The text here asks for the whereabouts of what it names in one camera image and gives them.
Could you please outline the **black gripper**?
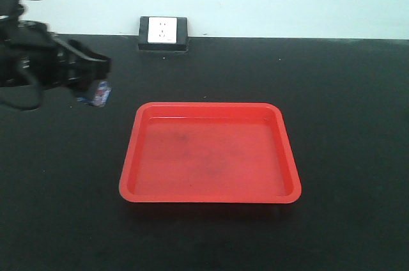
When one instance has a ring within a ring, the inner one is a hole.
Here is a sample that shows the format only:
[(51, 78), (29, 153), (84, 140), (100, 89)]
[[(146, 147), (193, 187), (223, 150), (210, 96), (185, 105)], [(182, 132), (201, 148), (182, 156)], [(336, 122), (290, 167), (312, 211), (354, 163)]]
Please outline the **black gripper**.
[(18, 71), (19, 63), (27, 61), (26, 70), (44, 90), (62, 86), (75, 97), (95, 94), (98, 83), (111, 71), (111, 58), (47, 28), (41, 22), (1, 21), (1, 87), (28, 85)]

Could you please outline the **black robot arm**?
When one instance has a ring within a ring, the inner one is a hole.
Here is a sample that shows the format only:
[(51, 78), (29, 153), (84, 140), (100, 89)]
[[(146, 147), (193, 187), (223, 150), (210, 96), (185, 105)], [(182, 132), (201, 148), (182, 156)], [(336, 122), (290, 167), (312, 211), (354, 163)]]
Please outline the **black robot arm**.
[(39, 0), (1, 0), (1, 87), (64, 86), (99, 106), (111, 92), (111, 59), (76, 40), (63, 40), (43, 22), (22, 20), (22, 1)]

